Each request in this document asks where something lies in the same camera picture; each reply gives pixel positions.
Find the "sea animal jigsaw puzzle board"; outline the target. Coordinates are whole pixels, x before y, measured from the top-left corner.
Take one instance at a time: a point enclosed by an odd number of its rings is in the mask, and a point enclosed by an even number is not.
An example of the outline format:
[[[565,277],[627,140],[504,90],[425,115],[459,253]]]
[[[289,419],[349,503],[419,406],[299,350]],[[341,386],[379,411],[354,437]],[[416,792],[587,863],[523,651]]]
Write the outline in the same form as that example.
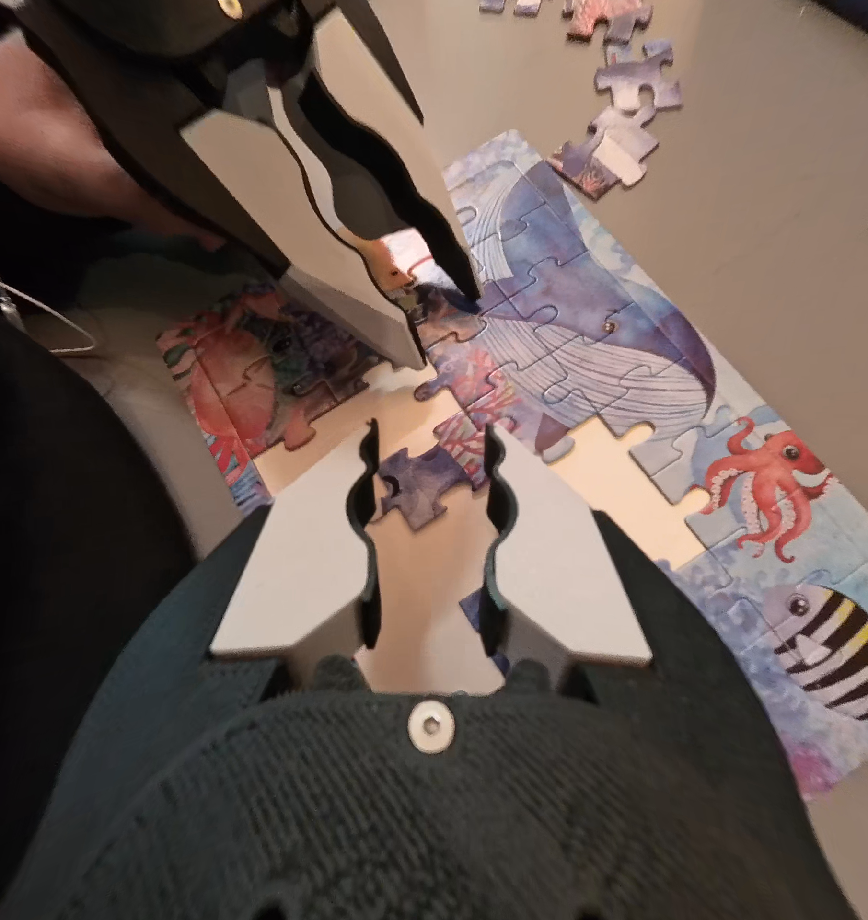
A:
[[[248,284],[158,340],[233,500],[250,512],[377,415],[382,454],[434,446],[457,412],[503,424],[620,521],[738,657],[806,799],[868,762],[868,512],[581,204],[549,259],[542,234],[473,247],[476,313],[412,231],[386,242],[417,279],[423,373]],[[492,689],[474,659],[487,484],[446,492],[413,531],[377,516],[387,624],[364,656],[380,686]]]

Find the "person's left hand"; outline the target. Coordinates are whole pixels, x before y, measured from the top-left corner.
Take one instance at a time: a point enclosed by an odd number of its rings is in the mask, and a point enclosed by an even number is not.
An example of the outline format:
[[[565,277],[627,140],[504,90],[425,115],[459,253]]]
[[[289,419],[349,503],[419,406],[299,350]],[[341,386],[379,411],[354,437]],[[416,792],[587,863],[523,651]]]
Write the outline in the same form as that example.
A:
[[[208,251],[224,244],[169,212],[118,165],[78,99],[19,31],[0,39],[0,180],[50,212],[187,236]]]

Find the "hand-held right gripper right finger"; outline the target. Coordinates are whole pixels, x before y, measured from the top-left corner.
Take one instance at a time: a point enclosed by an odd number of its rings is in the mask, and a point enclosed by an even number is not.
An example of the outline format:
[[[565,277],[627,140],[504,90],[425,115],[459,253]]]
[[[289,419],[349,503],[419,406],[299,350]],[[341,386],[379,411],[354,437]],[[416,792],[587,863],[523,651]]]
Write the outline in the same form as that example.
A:
[[[481,640],[490,658],[535,661],[550,677],[589,662],[644,667],[653,655],[596,516],[505,428],[486,429]]]

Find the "pink coral puzzle piece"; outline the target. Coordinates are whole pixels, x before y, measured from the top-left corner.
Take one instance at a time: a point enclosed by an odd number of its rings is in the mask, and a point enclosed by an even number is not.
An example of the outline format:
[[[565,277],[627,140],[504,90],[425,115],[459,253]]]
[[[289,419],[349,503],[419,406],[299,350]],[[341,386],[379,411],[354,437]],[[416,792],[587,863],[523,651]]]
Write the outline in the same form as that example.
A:
[[[437,442],[422,454],[407,448],[383,458],[380,515],[397,511],[413,531],[446,512],[441,497],[460,485],[482,489],[488,482],[485,430],[465,412],[457,412],[434,428]]]

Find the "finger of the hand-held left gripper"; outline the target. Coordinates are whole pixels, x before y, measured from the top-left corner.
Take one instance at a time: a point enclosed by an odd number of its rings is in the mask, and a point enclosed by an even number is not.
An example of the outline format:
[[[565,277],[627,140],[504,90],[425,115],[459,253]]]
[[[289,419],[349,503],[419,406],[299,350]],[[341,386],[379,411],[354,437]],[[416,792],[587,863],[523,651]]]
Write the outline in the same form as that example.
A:
[[[358,251],[324,221],[302,164],[273,128],[213,110],[182,130],[185,143],[289,260],[280,285],[394,366],[421,371],[424,349]]]
[[[371,240],[417,231],[471,303],[478,270],[426,132],[424,115],[370,7],[304,7],[311,45],[298,109],[332,178],[336,215]]]

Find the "row of loose jigsaw pieces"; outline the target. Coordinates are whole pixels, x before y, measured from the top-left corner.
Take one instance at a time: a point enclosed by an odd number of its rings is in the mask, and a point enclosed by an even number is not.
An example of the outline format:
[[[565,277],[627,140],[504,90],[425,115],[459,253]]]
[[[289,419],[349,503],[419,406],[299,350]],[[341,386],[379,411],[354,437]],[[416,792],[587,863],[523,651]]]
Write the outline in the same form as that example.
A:
[[[739,251],[743,234],[771,237],[810,226],[827,208],[846,220],[868,203],[868,30],[839,13],[868,14],[868,2],[690,2],[693,41],[648,37],[654,9],[679,2],[571,2],[565,49],[555,57],[509,53],[515,79],[543,92],[515,95],[516,109],[563,109],[581,129],[552,155],[532,152],[515,132],[495,141],[508,152],[474,167],[453,192],[475,248],[542,234],[532,262],[575,237],[587,219],[578,190],[598,201],[614,187],[651,183],[630,226],[658,255],[696,258]],[[550,79],[605,23],[594,67]]]

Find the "person's torso in black clothing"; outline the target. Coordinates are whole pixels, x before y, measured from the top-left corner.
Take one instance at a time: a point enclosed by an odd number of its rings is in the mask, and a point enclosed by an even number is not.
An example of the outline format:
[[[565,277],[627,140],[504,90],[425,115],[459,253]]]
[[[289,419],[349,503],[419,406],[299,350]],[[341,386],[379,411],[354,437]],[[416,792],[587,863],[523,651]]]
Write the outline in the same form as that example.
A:
[[[0,899],[99,686],[195,562],[125,424],[0,311]]]

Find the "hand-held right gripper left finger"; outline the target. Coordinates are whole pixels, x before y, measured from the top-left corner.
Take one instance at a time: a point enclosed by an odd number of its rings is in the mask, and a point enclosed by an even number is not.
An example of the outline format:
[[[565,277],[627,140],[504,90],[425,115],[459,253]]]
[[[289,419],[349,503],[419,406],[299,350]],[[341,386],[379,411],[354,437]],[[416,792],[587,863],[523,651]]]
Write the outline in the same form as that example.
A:
[[[376,648],[382,596],[367,526],[379,463],[371,419],[278,493],[211,641],[214,659],[313,673],[329,655]]]

